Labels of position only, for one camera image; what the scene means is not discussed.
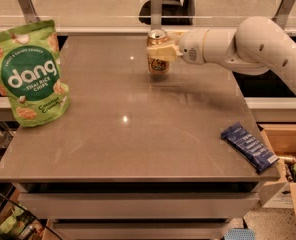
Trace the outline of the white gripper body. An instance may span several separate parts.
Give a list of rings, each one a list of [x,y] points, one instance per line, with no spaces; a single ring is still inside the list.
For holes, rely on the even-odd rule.
[[[196,28],[185,32],[180,37],[179,50],[182,53],[182,59],[186,63],[196,65],[205,64],[203,46],[207,32],[207,28]]]

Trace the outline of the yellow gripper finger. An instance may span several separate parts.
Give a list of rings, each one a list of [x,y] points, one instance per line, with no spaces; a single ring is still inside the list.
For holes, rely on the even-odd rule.
[[[168,37],[175,42],[178,42],[182,36],[183,32],[181,31],[171,31],[168,33]]]
[[[182,56],[178,40],[170,40],[159,44],[149,42],[146,52],[149,58],[174,62]]]

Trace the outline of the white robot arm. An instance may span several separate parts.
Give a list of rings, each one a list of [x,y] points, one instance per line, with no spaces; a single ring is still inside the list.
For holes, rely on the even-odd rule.
[[[194,28],[172,32],[146,48],[153,59],[188,64],[215,63],[233,72],[273,71],[296,95],[296,43],[272,20],[250,17],[236,28]]]

